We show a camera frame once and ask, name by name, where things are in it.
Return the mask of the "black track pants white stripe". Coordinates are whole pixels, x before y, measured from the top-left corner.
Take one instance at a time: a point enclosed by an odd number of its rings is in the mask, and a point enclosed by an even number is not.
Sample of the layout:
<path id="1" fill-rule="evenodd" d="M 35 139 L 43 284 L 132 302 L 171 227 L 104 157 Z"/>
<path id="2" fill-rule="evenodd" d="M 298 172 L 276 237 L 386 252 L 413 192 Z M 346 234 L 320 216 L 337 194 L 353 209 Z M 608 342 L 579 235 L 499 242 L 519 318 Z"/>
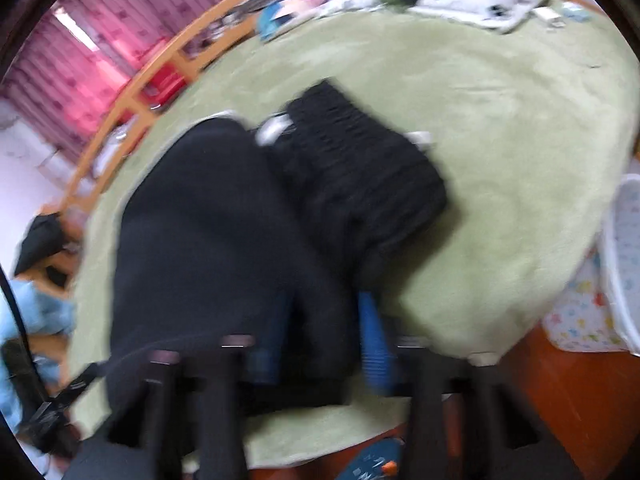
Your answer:
<path id="1" fill-rule="evenodd" d="M 327 80 L 259 145 L 199 122 L 132 192 L 113 278 L 107 402 L 120 410 L 155 350 L 195 360 L 252 336 L 241 406 L 261 415 L 344 401 L 360 360 L 358 296 L 447 205 L 435 165 Z"/>

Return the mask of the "blue slipper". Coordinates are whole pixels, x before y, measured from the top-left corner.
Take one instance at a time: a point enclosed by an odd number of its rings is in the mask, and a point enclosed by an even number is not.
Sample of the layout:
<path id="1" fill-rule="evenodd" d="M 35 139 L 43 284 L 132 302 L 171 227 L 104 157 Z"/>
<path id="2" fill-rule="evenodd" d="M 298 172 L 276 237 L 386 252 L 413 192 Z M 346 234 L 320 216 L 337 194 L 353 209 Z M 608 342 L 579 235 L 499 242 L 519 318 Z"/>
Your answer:
<path id="1" fill-rule="evenodd" d="M 388 437 L 367 445 L 336 480 L 390 480 L 398 476 L 404 441 Z"/>

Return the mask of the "star patterned waste bin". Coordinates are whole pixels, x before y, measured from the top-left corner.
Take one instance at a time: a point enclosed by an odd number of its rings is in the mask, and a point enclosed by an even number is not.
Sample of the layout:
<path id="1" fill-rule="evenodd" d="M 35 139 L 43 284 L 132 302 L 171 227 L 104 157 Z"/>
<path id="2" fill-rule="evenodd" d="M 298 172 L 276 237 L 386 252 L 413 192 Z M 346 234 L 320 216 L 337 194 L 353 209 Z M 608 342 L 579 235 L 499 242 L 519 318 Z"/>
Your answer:
<path id="1" fill-rule="evenodd" d="M 626 174 L 582 266 L 542 320 L 567 352 L 639 354 L 639 177 Z"/>

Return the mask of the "light blue fleece garment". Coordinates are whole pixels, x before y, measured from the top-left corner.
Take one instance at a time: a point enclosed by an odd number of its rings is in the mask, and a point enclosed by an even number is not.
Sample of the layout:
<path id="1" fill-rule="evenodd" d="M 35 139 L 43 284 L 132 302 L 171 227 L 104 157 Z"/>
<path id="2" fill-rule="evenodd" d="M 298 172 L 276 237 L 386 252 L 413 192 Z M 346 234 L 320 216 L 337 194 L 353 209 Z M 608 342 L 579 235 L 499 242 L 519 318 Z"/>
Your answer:
<path id="1" fill-rule="evenodd" d="M 66 300 L 42 292 L 33 282 L 9 280 L 18 310 L 20 310 L 28 336 L 70 336 L 75 328 L 74 306 Z M 1 347 L 10 339 L 19 337 L 11 309 L 1 292 Z M 36 358 L 38 372 L 44 382 L 58 382 L 61 372 L 52 360 L 43 364 Z M 1 357 L 1 411 L 14 434 L 23 419 L 23 407 L 11 384 L 10 374 Z"/>

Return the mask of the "black garment on footboard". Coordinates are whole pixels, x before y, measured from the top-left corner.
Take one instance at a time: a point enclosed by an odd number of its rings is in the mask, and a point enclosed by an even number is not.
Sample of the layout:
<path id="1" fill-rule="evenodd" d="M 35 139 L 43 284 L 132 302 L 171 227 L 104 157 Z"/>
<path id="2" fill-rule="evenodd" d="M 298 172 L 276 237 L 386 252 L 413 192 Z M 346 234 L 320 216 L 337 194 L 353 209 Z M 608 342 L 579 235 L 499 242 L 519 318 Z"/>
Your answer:
<path id="1" fill-rule="evenodd" d="M 38 214 L 29 225 L 21 242 L 14 274 L 20 275 L 42 260 L 60 252 L 66 243 L 60 215 Z"/>

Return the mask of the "green fleece bed blanket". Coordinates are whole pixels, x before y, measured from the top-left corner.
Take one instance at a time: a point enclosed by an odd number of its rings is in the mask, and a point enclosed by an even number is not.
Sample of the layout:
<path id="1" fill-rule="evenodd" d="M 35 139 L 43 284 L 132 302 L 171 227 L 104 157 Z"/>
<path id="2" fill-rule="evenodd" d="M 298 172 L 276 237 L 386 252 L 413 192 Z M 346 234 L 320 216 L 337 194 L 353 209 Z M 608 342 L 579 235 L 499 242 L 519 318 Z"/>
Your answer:
<path id="1" fill-rule="evenodd" d="M 101 195 L 74 281 L 70 365 L 110 356 L 113 278 L 126 203 L 163 154 L 228 117 L 267 145 L 285 107 L 327 80 L 435 165 L 447 205 L 371 289 L 385 313 L 450 356 L 509 351 L 549 310 L 612 200 L 639 125 L 639 63 L 607 18 L 547 32 L 492 32 L 387 11 L 320 18 L 242 42 L 162 116 Z M 250 416 L 254 467 L 349 448 L 400 425 L 404 399 L 356 368 L 344 401 Z M 110 414 L 104 378 L 73 411 L 93 434 Z"/>

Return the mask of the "red chair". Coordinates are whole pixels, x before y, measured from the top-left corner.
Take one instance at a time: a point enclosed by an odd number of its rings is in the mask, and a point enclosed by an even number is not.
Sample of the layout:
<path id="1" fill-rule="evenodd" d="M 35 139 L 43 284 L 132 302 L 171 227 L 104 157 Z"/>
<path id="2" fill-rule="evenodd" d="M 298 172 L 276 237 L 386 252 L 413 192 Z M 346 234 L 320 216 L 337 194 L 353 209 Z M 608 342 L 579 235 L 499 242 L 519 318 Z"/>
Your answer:
<path id="1" fill-rule="evenodd" d="M 146 84 L 140 98 L 150 110 L 159 110 L 177 99 L 187 84 L 175 66 L 166 63 Z"/>

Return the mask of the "red patterned curtains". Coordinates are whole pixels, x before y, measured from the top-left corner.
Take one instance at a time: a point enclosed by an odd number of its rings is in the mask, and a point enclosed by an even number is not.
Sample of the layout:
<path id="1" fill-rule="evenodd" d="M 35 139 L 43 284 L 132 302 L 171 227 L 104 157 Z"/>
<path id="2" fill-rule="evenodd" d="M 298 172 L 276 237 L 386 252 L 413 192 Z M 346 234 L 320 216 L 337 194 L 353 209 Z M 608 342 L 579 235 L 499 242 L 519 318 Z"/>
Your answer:
<path id="1" fill-rule="evenodd" d="M 82 42 L 47 10 L 1 85 L 21 118 L 77 162 L 152 51 L 222 0 L 58 0 Z"/>

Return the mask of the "blue geometric cushion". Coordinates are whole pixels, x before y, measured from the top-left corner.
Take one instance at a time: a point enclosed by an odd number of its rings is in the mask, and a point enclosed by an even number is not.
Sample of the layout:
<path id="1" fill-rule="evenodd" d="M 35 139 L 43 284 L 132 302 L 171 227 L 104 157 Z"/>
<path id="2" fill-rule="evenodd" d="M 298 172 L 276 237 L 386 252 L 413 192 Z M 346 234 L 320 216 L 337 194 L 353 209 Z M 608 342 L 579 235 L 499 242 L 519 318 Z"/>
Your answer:
<path id="1" fill-rule="evenodd" d="M 277 0 L 259 13 L 256 35 L 269 42 L 315 18 L 328 0 Z"/>

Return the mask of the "wooden bed side rail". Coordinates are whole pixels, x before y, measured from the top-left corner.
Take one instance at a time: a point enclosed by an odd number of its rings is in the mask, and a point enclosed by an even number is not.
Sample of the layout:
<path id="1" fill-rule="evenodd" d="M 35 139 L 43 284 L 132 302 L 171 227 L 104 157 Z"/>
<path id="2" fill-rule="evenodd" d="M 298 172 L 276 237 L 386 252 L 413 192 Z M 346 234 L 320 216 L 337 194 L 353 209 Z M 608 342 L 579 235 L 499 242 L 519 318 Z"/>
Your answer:
<path id="1" fill-rule="evenodd" d="M 119 166 L 160 115 L 224 52 L 253 36 L 254 0 L 222 0 L 171 40 L 151 51 L 148 62 L 117 96 L 80 156 L 58 211 L 92 211 Z"/>

